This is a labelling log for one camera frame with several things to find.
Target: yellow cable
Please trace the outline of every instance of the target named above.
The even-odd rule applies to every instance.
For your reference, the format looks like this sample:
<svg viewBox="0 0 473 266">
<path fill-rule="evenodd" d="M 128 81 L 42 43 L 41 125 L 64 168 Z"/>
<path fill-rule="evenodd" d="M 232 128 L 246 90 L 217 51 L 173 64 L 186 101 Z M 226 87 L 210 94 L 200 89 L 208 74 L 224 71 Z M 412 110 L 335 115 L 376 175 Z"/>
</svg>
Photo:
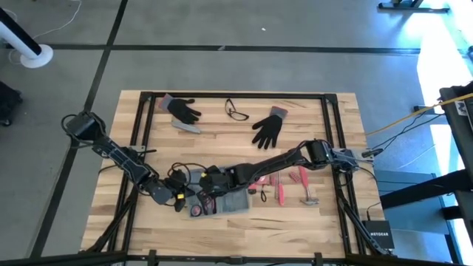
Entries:
<svg viewBox="0 0 473 266">
<path fill-rule="evenodd" d="M 467 95 L 460 96 L 460 97 L 456 97 L 456 98 L 453 98 L 453 99 L 450 99 L 450 100 L 445 100 L 445 101 L 443 101 L 443 102 L 441 102 L 441 103 L 434 104 L 433 106 L 429 106 L 429 107 L 420 109 L 420 110 L 418 110 L 418 111 L 416 111 L 416 112 L 413 112 L 412 114 L 410 114 L 410 115 L 408 115 L 408 116 L 406 116 L 406 117 L 403 117 L 403 118 L 401 118 L 401 119 L 395 121 L 394 123 L 391 123 L 391 124 L 385 126 L 384 128 L 375 130 L 374 132 L 367 133 L 366 136 L 371 136 L 371 135 L 377 134 L 377 133 L 379 133 L 379 132 L 382 132 L 382 131 L 384 131 L 384 130 L 386 130 L 386 129 L 392 127 L 392 126 L 395 126 L 395 125 L 399 124 L 400 122 L 403 122 L 403 121 L 405 121 L 405 120 L 407 120 L 407 119 L 409 119 L 409 118 L 411 118 L 411 117 L 414 117 L 414 116 L 416 116 L 416 115 L 419 115 L 420 113 L 423 113 L 423 112 L 425 112 L 425 111 L 427 111 L 427 110 L 430 110 L 430 109 L 434 109 L 434 108 L 437 107 L 437 106 L 442 106 L 442 105 L 446 105 L 446 104 L 449 104 L 449 103 L 453 103 L 453 102 L 455 102 L 455 101 L 457 101 L 457 100 L 465 100 L 465 99 L 471 98 L 471 97 L 473 97 L 473 93 L 469 93 L 469 94 L 467 94 Z"/>
</svg>

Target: wooden table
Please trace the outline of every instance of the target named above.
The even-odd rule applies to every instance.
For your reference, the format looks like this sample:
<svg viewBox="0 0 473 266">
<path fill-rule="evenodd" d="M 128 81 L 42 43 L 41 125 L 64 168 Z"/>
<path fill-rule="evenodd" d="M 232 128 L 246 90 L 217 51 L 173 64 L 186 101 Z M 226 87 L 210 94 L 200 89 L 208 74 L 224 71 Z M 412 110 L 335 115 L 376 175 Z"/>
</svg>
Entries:
<svg viewBox="0 0 473 266">
<path fill-rule="evenodd" d="M 366 138 L 355 94 L 337 95 L 347 147 L 364 149 Z M 122 146 L 129 144 L 139 96 L 140 91 L 121 92 L 110 137 Z M 157 149 L 157 152 L 148 154 L 146 162 L 164 178 L 175 162 L 204 166 L 255 163 L 286 152 L 302 140 L 326 139 L 320 100 L 234 99 L 233 102 L 239 112 L 250 115 L 247 121 L 230 119 L 224 111 L 224 98 L 199 98 L 191 105 L 203 113 L 197 124 L 202 134 L 172 127 L 172 116 L 156 106 L 148 149 Z M 256 134 L 251 125 L 267 117 L 272 106 L 285 108 L 289 113 L 277 147 L 259 150 L 251 144 Z M 146 115 L 143 115 L 141 131 L 145 119 Z M 336 136 L 331 109 L 330 119 Z M 111 164 L 110 160 L 104 160 L 103 167 Z M 370 165 L 364 167 L 372 170 Z M 324 258 L 344 258 L 330 167 L 308 172 L 310 192 L 320 199 L 316 206 L 306 206 L 299 201 L 305 197 L 304 188 L 288 177 L 289 171 L 297 170 L 288 168 L 282 171 L 285 206 L 277 204 L 273 187 L 265 186 L 268 201 L 262 202 L 259 193 L 253 195 L 251 209 L 246 214 L 189 219 L 187 211 L 176 213 L 173 208 L 156 204 L 150 197 L 140 196 L 129 253 L 147 254 L 150 249 L 155 249 L 158 255 L 171 256 L 313 258 L 314 252 L 321 252 Z M 112 221 L 122 173 L 112 168 L 100 174 L 82 248 L 92 245 Z M 353 183 L 363 219 L 367 207 L 379 202 L 378 189 L 375 180 L 363 171 L 354 173 Z M 381 205 L 371 208 L 370 216 L 383 219 Z M 349 219 L 347 222 L 352 249 L 357 251 L 353 225 Z M 118 247 L 121 247 L 122 233 L 123 226 L 118 234 Z"/>
</svg>

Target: black glove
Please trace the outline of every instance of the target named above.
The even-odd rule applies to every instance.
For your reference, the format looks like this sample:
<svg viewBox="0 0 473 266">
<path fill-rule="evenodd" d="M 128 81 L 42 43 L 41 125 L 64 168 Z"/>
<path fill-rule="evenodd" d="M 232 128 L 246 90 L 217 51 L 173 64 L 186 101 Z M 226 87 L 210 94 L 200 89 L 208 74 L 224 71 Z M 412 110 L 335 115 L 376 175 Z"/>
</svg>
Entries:
<svg viewBox="0 0 473 266">
<path fill-rule="evenodd" d="M 273 106 L 273 108 L 271 108 L 269 117 L 253 125 L 253 129 L 258 129 L 260 127 L 262 128 L 251 142 L 257 143 L 259 141 L 258 149 L 263 147 L 263 144 L 265 144 L 265 149 L 268 149 L 269 142 L 272 142 L 273 148 L 276 147 L 278 134 L 281 131 L 282 120 L 286 117 L 286 114 L 286 109 Z"/>
<path fill-rule="evenodd" d="M 166 110 L 171 113 L 175 118 L 179 119 L 181 122 L 186 124 L 194 124 L 195 121 L 198 121 L 201 113 L 188 108 L 187 103 L 194 103 L 194 99 L 183 100 L 183 99 L 174 99 L 169 94 L 164 95 L 163 100 L 160 102 L 159 107 L 163 110 Z"/>
</svg>

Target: concrete floor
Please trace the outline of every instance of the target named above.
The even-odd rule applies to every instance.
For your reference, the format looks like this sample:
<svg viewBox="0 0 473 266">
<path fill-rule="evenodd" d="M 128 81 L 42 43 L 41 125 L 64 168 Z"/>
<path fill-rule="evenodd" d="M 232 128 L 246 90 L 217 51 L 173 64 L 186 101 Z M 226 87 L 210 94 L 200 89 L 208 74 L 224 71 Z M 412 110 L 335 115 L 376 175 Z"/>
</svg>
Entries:
<svg viewBox="0 0 473 266">
<path fill-rule="evenodd" d="M 69 26 L 39 37 L 38 42 L 105 44 L 120 0 L 82 2 L 77 18 Z M 428 92 L 435 95 L 442 86 L 471 79 L 471 62 L 455 50 L 464 49 L 466 44 L 453 29 L 449 15 L 382 13 L 375 8 L 377 3 L 129 1 L 115 44 L 422 48 L 423 52 L 374 55 L 112 51 L 92 110 L 110 126 L 122 89 L 354 92 L 364 128 L 369 132 L 409 114 L 412 106 L 424 104 Z M 0 6 L 17 13 L 19 24 L 30 35 L 61 26 L 70 19 L 77 4 L 64 0 L 0 0 Z M 10 64 L 6 52 L 1 51 L 0 79 L 21 90 L 25 102 L 18 109 L 14 124 L 0 128 L 0 202 L 4 202 L 0 207 L 4 217 L 0 219 L 0 259 L 21 258 L 30 252 L 69 142 L 59 121 L 82 109 L 102 53 L 56 50 L 50 64 L 31 70 Z M 444 58 L 455 60 L 445 64 Z M 431 68 L 419 68 L 426 64 Z M 440 118 L 436 123 L 446 121 Z M 370 137 L 369 146 L 391 137 L 402 127 Z M 380 155 L 376 168 L 400 171 L 400 166 L 434 144 L 428 126 L 412 133 L 400 137 Z M 79 249 L 100 164 L 101 159 L 91 151 L 78 152 L 44 255 Z M 435 150 L 429 150 L 402 171 L 439 174 Z M 406 238 L 403 233 L 399 239 Z M 417 251 L 405 252 L 411 252 L 405 255 L 410 258 Z"/>
</svg>

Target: hammer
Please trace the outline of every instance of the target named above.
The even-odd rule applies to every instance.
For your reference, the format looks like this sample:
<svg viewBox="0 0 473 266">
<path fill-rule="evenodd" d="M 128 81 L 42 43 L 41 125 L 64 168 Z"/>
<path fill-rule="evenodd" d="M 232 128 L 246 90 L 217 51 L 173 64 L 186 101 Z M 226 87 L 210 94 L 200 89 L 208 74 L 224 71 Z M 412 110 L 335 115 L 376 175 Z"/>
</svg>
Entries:
<svg viewBox="0 0 473 266">
<path fill-rule="evenodd" d="M 304 168 L 304 167 L 299 166 L 299 174 L 300 174 L 300 176 L 301 176 L 302 185 L 304 186 L 304 188 L 305 188 L 305 193 L 306 193 L 306 195 L 307 195 L 306 200 L 302 200 L 302 199 L 301 199 L 301 202 L 304 203 L 305 205 L 315 205 L 315 204 L 319 204 L 319 199 L 310 197 L 310 192 L 309 192 L 309 180 L 308 180 L 308 178 L 307 178 L 307 172 L 305 171 L 305 168 Z"/>
</svg>

